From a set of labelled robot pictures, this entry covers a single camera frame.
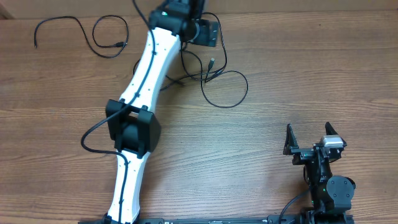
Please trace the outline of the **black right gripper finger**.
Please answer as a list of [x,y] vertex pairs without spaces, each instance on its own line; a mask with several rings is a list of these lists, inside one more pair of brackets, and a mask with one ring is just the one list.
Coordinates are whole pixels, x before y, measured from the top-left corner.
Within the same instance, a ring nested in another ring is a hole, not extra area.
[[325,131],[327,135],[338,135],[338,133],[335,131],[330,122],[325,123]]
[[287,125],[286,130],[286,138],[285,144],[283,149],[283,155],[294,155],[297,154],[299,151],[299,145],[297,144],[297,140],[295,138],[293,128],[291,124]]

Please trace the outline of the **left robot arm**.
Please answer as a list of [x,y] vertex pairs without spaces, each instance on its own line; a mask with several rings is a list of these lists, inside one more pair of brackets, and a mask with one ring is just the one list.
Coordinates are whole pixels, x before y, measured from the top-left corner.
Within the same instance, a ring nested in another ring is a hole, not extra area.
[[170,64],[183,42],[216,45],[218,25],[201,19],[204,7],[204,1],[165,1],[154,9],[147,20],[146,45],[131,82],[119,100],[109,100],[106,105],[118,168],[104,223],[136,223],[139,219],[144,168],[161,132],[155,107]]

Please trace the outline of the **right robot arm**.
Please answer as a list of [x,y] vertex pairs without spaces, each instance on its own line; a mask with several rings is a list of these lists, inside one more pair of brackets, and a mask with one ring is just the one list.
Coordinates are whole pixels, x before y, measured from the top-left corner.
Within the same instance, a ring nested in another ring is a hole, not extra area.
[[[333,175],[330,164],[341,159],[346,141],[325,123],[326,134],[311,148],[299,148],[291,124],[287,125],[284,155],[292,156],[293,165],[303,165],[303,178],[308,190],[293,198],[281,211],[279,223],[353,223],[346,212],[351,209],[351,200],[356,189],[349,177]],[[301,209],[294,217],[286,217],[287,209],[298,199],[310,194],[311,207]]]

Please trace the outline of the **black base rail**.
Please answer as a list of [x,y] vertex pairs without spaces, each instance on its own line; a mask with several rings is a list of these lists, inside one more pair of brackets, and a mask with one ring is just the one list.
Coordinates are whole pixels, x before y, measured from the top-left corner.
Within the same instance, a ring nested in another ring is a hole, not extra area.
[[317,216],[314,221],[308,221],[303,215],[268,215],[261,218],[204,218],[204,219],[177,219],[164,220],[163,218],[141,218],[136,220],[137,224],[303,224],[303,223],[322,223],[322,224],[354,224],[352,215]]

